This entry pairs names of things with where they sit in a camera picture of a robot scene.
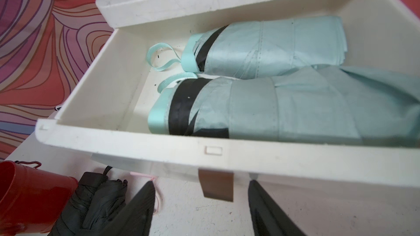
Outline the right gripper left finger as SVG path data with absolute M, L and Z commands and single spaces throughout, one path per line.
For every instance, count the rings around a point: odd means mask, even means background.
M 148 181 L 100 236 L 148 236 L 155 205 L 155 186 Z

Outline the mint green umbrella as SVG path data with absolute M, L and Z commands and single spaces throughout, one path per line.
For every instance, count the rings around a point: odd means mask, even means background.
M 318 64 L 339 66 L 347 52 L 339 16 L 245 21 L 190 36 L 181 56 L 154 70 L 179 63 L 191 76 L 255 79 Z
M 347 66 L 184 79 L 162 91 L 148 127 L 154 134 L 417 148 L 420 80 Z

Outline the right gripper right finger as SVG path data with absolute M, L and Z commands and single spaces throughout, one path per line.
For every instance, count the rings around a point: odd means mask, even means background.
M 249 183 L 248 202 L 256 236 L 305 235 L 256 180 Z

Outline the white plastic drawer cabinet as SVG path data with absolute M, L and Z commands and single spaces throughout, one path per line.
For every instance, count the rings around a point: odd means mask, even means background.
M 420 21 L 400 0 L 97 0 L 112 35 L 43 144 L 232 201 L 420 203 Z

